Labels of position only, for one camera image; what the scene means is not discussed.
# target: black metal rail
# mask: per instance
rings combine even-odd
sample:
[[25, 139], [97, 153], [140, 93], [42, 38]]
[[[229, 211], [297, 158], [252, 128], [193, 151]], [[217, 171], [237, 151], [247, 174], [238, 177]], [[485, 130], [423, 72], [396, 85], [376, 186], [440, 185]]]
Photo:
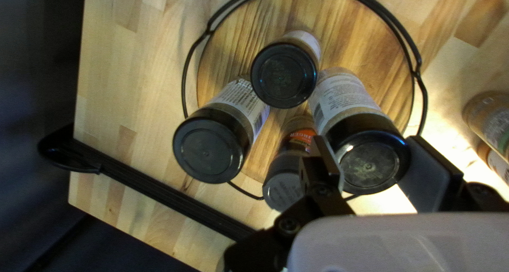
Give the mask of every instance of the black metal rail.
[[73, 138], [73, 123], [39, 142], [38, 151], [55, 166], [105, 174], [234, 241], [256, 230]]

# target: spice bottle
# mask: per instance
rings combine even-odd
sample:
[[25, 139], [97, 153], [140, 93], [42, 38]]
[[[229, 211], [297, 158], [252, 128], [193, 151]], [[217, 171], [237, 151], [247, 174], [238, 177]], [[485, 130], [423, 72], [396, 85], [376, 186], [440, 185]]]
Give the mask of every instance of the spice bottle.
[[193, 178], [227, 182], [240, 172], [268, 115], [269, 106], [252, 91], [251, 83], [238, 78], [177, 128], [175, 158]]
[[480, 141], [477, 147], [477, 155], [488, 167], [509, 184], [509, 164], [484, 141]]
[[271, 208], [283, 212], [303, 197], [299, 160], [309, 156], [314, 127], [309, 115], [295, 116], [283, 125], [283, 139], [263, 184], [263, 196]]
[[410, 149], [353, 72], [321, 71], [309, 108], [317, 133], [328, 140], [345, 173], [344, 191], [374, 194], [403, 177]]
[[509, 94], [480, 93], [463, 108], [463, 120], [483, 141], [509, 160]]
[[270, 106], [298, 106], [315, 88], [320, 55], [320, 45], [310, 33], [286, 33], [255, 57], [251, 66], [254, 91]]

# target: orange label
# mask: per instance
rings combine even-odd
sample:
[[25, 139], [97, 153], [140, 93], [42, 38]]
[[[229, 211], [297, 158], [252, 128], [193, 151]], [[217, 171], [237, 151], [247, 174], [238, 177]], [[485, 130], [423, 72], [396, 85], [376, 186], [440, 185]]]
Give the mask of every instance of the orange label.
[[317, 133], [313, 129], [301, 129], [295, 132], [291, 132], [288, 135], [288, 142], [300, 144], [306, 148], [307, 152], [309, 152], [311, 150], [311, 140], [316, 134]]

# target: screw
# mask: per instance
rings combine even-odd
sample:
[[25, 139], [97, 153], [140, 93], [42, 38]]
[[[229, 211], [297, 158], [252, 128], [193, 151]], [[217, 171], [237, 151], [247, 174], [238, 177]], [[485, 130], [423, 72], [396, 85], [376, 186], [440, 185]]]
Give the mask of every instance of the screw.
[[317, 184], [313, 188], [313, 192], [317, 196], [328, 197], [332, 194], [331, 189], [327, 185]]
[[288, 234], [297, 233], [297, 231], [300, 229], [299, 222], [293, 217], [282, 218], [279, 220], [278, 226], [283, 232]]
[[471, 185], [472, 190], [479, 195], [487, 196], [491, 193], [490, 189], [482, 184]]

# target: white label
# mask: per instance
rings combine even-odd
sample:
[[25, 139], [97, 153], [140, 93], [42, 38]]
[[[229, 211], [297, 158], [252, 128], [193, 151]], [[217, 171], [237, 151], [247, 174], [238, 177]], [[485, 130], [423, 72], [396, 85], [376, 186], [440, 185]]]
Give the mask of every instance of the white label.
[[491, 150], [488, 154], [488, 166], [507, 184], [509, 184], [509, 165], [497, 154], [497, 152], [493, 150]]
[[269, 116], [270, 107], [261, 101], [253, 91], [251, 82], [239, 78], [228, 83], [223, 90], [207, 104], [224, 103], [238, 109], [251, 124], [253, 142], [258, 137]]
[[323, 128], [330, 119], [347, 109], [366, 107], [380, 111], [359, 78], [346, 73], [319, 83], [308, 102], [319, 135], [324, 133]]
[[310, 33], [306, 32], [306, 31], [297, 30], [297, 31], [288, 32], [285, 35], [283, 35], [283, 37], [296, 38], [296, 39], [301, 40], [302, 42], [304, 42], [311, 48], [311, 50], [315, 54], [317, 60], [320, 60], [320, 56], [322, 53], [320, 51], [320, 44], [318, 43], [315, 36], [311, 35]]
[[509, 131], [509, 109], [500, 108], [493, 112], [485, 121], [482, 128], [482, 133], [486, 140], [499, 151], [504, 151], [505, 148], [499, 148], [502, 137]]

